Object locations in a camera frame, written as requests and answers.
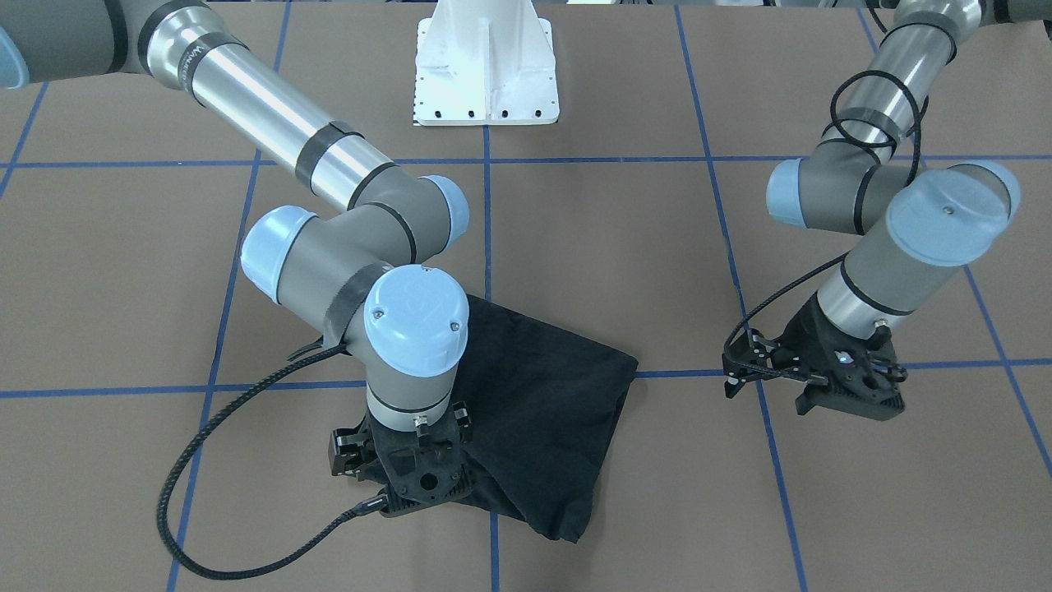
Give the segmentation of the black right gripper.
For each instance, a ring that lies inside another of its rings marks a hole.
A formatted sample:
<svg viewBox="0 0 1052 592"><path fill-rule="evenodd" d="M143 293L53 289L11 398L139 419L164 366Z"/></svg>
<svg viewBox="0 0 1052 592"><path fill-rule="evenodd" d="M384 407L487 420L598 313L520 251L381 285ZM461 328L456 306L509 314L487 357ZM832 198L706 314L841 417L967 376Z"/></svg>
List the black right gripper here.
<svg viewBox="0 0 1052 592"><path fill-rule="evenodd" d="M371 412L363 427L368 435L362 479L382 484L386 506L379 513L394 518L440 503L466 498L474 479L464 445L473 437L466 404L456 402L436 423L409 432L383 426Z"/></svg>

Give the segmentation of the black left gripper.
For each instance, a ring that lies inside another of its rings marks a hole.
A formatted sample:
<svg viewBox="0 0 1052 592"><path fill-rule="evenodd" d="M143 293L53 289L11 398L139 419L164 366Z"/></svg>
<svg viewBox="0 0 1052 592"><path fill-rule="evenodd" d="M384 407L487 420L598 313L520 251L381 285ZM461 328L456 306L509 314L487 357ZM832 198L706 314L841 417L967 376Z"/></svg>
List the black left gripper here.
<svg viewBox="0 0 1052 592"><path fill-rule="evenodd" d="M858 340L842 332L811 295L777 338L777 370L800 371L805 389L794 401L800 415L815 407L886 421L905 411L899 385L907 371L887 327Z"/></svg>

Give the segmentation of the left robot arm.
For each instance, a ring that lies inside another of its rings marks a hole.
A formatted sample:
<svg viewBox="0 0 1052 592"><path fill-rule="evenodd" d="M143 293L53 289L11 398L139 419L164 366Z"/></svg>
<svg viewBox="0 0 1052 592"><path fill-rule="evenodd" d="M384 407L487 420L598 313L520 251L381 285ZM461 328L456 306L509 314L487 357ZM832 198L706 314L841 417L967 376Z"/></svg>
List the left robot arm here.
<svg viewBox="0 0 1052 592"><path fill-rule="evenodd" d="M870 67L842 84L811 156L768 180L782 224L859 236L773 346L777 370L801 371L801 415L836 409L886 421L904 411L906 372L892 335L963 266L989 250L1021 206L1003 165L895 166L920 141L923 105L963 42L983 26L1047 21L1048 1L897 1Z"/></svg>

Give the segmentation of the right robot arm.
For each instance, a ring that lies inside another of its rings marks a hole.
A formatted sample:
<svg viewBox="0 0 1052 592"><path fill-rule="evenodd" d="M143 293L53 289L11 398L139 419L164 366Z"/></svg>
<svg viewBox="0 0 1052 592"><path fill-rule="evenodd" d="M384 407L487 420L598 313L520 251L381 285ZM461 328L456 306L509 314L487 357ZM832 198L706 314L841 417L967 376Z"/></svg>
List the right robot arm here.
<svg viewBox="0 0 1052 592"><path fill-rule="evenodd" d="M452 395L469 300L426 261L469 224L461 188L414 178L335 120L232 36L203 1L4 1L2 85L150 76L191 96L337 215L280 206L247 231L240 262L257 289L366 369L367 412L330 444L335 475L381 472L367 512L403 515L473 491L471 420Z"/></svg>

